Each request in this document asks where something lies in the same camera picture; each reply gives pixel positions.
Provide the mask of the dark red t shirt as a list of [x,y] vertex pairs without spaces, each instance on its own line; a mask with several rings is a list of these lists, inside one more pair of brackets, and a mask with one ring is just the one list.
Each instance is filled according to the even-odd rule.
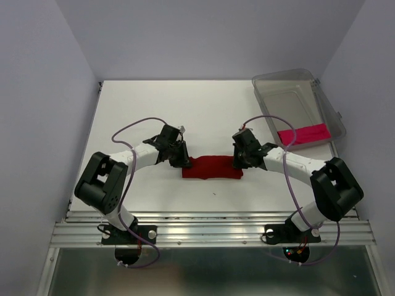
[[184,179],[241,179],[243,171],[233,167],[233,157],[227,155],[204,155],[190,158],[192,167],[182,168]]

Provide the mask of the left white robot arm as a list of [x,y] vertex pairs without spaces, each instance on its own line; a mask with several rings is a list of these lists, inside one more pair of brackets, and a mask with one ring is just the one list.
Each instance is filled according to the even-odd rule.
[[74,195],[93,207],[116,229],[124,243],[133,242],[138,235],[138,220],[123,206],[126,192],[136,171],[168,161],[174,168],[191,168],[185,128],[165,124],[161,132],[136,147],[114,154],[94,153],[85,166],[74,189]]

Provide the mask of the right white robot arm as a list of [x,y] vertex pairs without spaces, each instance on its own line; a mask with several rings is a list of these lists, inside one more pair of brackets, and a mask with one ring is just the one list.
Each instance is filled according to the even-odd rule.
[[323,161],[290,153],[272,143],[264,145],[249,129],[233,135],[233,167],[260,168],[282,173],[311,187],[314,201],[298,206],[284,223],[268,224],[262,240],[269,245],[302,240],[318,243],[320,235],[313,228],[326,220],[339,222],[364,197],[364,192],[346,163],[333,157]]

